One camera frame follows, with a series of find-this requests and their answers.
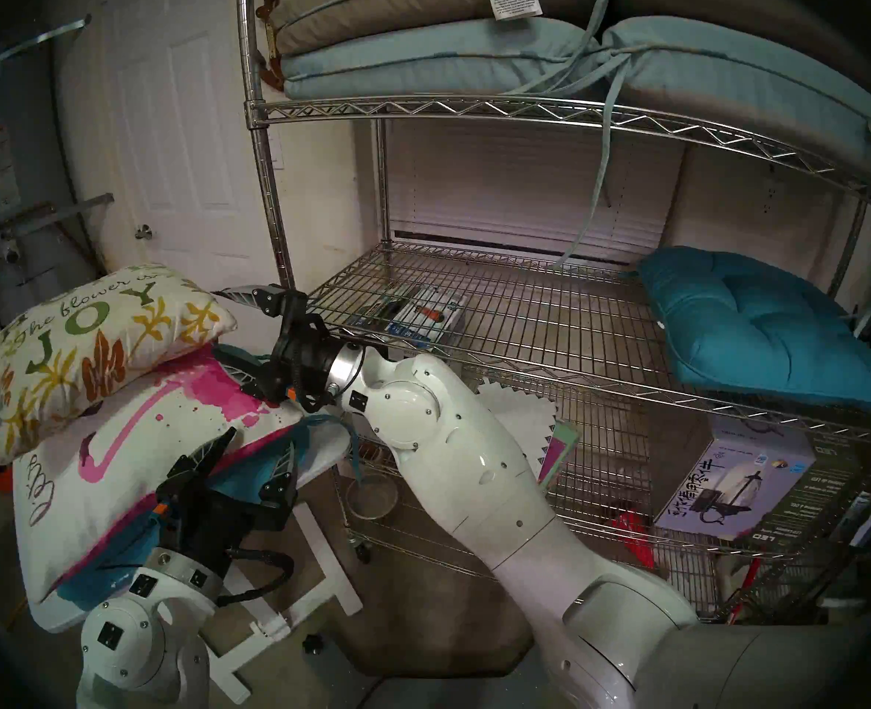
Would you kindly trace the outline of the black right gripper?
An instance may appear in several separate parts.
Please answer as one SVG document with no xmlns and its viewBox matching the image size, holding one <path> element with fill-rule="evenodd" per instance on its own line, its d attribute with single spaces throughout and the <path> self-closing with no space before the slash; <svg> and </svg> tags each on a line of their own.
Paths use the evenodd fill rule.
<svg viewBox="0 0 871 709">
<path fill-rule="evenodd" d="M 303 292 L 277 285 L 239 285 L 212 294 L 254 307 L 267 317 L 295 315 L 304 310 Z M 329 332 L 319 314 L 310 312 L 282 326 L 271 354 L 214 344 L 214 359 L 241 392 L 269 404 L 291 400 L 307 414 L 314 414 L 331 403 L 330 370 L 340 351 L 341 339 Z"/>
</svg>

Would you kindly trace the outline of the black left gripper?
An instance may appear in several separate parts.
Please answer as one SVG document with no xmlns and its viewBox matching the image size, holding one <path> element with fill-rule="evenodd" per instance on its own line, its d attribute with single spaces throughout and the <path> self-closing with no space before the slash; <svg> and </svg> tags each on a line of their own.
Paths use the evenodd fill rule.
<svg viewBox="0 0 871 709">
<path fill-rule="evenodd" d="M 287 554 L 242 544 L 252 531 L 284 530 L 297 498 L 298 446 L 287 442 L 280 447 L 260 486 L 260 502 L 253 503 L 204 488 L 235 436 L 236 428 L 229 427 L 180 456 L 159 484 L 158 503 L 166 509 L 158 547 L 206 569 L 228 569 L 234 561 L 293 569 L 294 561 Z"/>
</svg>

